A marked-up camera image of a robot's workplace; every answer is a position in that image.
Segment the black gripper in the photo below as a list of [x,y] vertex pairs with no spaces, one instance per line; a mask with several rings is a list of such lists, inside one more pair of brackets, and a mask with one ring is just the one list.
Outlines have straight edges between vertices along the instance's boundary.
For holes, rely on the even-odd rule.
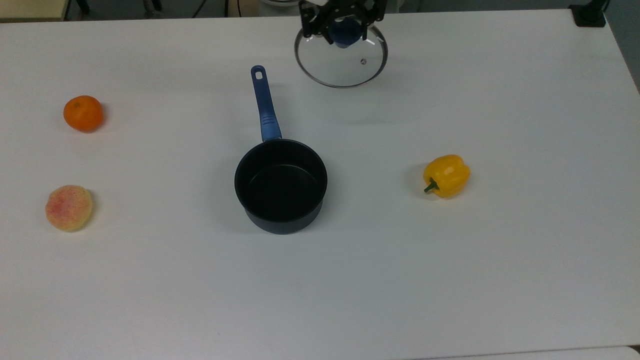
[[368,31],[375,22],[384,19],[386,0],[327,0],[299,1],[301,33],[305,39],[312,36],[323,38],[329,45],[334,39],[329,34],[330,19],[355,16],[361,27],[362,41],[368,39]]

